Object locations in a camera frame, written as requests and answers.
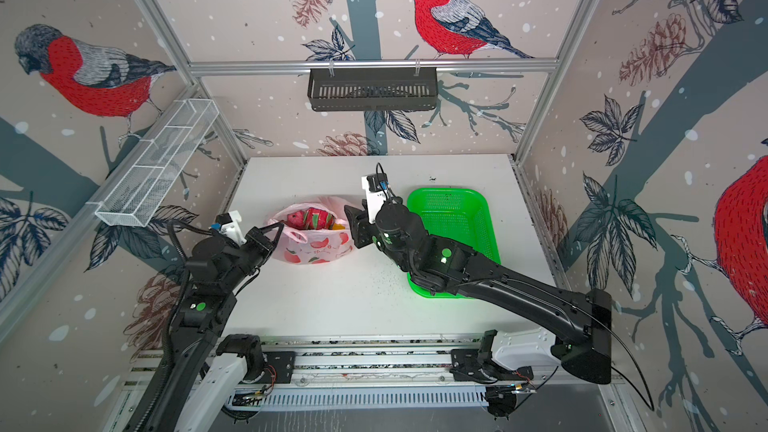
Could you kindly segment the pink plastic bag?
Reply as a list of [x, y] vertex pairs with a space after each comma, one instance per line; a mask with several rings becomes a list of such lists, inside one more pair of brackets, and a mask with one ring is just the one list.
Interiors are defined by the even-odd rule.
[[[266, 225], [280, 221], [285, 226], [273, 257], [295, 265], [317, 265], [349, 255], [356, 247], [344, 213], [346, 205], [350, 205], [350, 202], [341, 197], [323, 196], [314, 201], [293, 204], [275, 213], [266, 221]], [[288, 213], [308, 207], [331, 212], [336, 217], [335, 224], [343, 224], [346, 229], [296, 230], [285, 223]]]

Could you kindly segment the red dragon fruit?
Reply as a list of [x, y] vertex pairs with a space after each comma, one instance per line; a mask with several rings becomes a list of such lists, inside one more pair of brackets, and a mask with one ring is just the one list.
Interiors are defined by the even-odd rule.
[[285, 223], [296, 230], [332, 230], [336, 217], [323, 209], [308, 207], [287, 214]]

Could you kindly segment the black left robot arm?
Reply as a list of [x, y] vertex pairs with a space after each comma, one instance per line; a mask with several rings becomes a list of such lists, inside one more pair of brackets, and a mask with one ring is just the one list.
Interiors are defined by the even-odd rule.
[[187, 230], [202, 239], [183, 265], [179, 297], [162, 330], [163, 357], [141, 400], [127, 420], [127, 431], [191, 431], [209, 428], [240, 382], [277, 383], [278, 372], [257, 335], [226, 335], [237, 295], [271, 258], [283, 224], [242, 233], [231, 214], [207, 229], [171, 219], [166, 225], [174, 247]]

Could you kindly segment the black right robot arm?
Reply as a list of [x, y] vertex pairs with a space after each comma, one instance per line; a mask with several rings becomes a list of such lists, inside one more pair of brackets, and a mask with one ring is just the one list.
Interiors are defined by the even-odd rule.
[[612, 375], [611, 296], [547, 285], [497, 264], [472, 247], [431, 234], [421, 217], [393, 199], [374, 218], [345, 206], [354, 245], [377, 249], [431, 293], [482, 300], [510, 311], [555, 336], [554, 357], [572, 376], [606, 385]]

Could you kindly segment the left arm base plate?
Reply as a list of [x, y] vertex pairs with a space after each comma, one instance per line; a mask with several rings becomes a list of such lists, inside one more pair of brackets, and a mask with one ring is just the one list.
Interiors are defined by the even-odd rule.
[[290, 384], [295, 368], [296, 353], [293, 351], [266, 351], [263, 353], [264, 371], [258, 384]]

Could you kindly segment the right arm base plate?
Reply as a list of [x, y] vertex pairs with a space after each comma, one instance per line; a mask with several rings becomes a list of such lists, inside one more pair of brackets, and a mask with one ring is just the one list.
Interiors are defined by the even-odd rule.
[[497, 337], [495, 329], [486, 331], [480, 341], [479, 349], [452, 349], [449, 372], [457, 382], [471, 381], [483, 385], [492, 385], [499, 381], [523, 381], [530, 383], [534, 378], [530, 366], [505, 368], [496, 364], [491, 356], [493, 340]]

